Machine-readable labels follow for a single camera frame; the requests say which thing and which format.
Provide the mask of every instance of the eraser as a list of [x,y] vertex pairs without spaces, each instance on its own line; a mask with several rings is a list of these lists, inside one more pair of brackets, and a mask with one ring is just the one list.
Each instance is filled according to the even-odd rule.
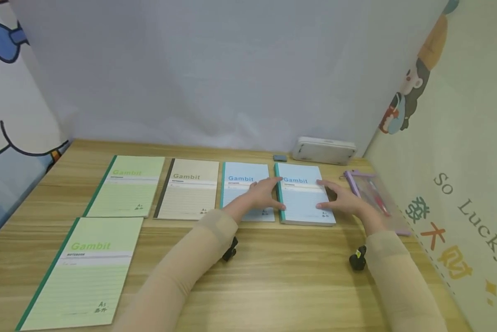
[[287,156],[284,154],[275,154],[272,158],[274,159],[274,161],[287,162]]

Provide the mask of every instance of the cartoon wallpaper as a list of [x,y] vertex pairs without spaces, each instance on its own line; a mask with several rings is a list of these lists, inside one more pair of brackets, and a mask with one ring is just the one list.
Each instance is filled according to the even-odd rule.
[[0,10],[11,18],[7,25],[0,17],[1,228],[59,160],[68,141],[20,56],[23,45],[29,45],[24,31],[6,1],[0,1]]
[[415,65],[407,71],[402,86],[392,98],[379,125],[382,133],[396,134],[409,127],[409,119],[416,112],[418,98],[424,93],[431,70],[442,55],[447,30],[448,20],[446,15],[442,14],[427,36]]
[[497,3],[458,4],[449,1],[427,37],[365,157],[472,330],[489,332],[497,331]]

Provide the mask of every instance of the transparent pouch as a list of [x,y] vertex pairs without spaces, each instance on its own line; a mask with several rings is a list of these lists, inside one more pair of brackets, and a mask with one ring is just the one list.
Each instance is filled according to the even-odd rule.
[[389,230],[395,231],[398,235],[407,237],[411,235],[409,225],[402,212],[398,209],[383,182],[376,174],[345,171],[344,176],[350,185],[351,191],[378,210]]

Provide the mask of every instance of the black clip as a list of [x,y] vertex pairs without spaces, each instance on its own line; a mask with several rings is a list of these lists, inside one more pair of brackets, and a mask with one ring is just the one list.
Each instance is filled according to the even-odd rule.
[[367,260],[365,259],[366,253],[367,246],[362,245],[361,247],[357,248],[355,254],[350,256],[350,266],[354,271],[363,271],[365,269],[365,265],[367,265]]
[[228,250],[223,255],[223,259],[225,260],[225,262],[228,262],[230,260],[230,258],[232,258],[233,256],[236,255],[237,244],[238,244],[237,238],[234,237],[234,240],[232,240],[232,244],[230,245],[230,248],[228,248]]

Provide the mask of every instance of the light blue notebook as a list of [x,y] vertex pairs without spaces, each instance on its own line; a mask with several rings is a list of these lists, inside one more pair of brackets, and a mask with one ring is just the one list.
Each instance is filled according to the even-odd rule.
[[[223,163],[220,207],[222,208],[236,197],[247,192],[254,181],[260,181],[268,177],[269,168],[264,164]],[[272,207],[265,210],[251,210],[241,220],[274,222],[274,211]]]
[[331,210],[315,207],[317,203],[328,202],[325,188],[316,184],[317,179],[322,179],[318,166],[276,163],[274,172],[284,178],[278,183],[278,199],[286,206],[285,211],[280,211],[281,223],[335,225]]

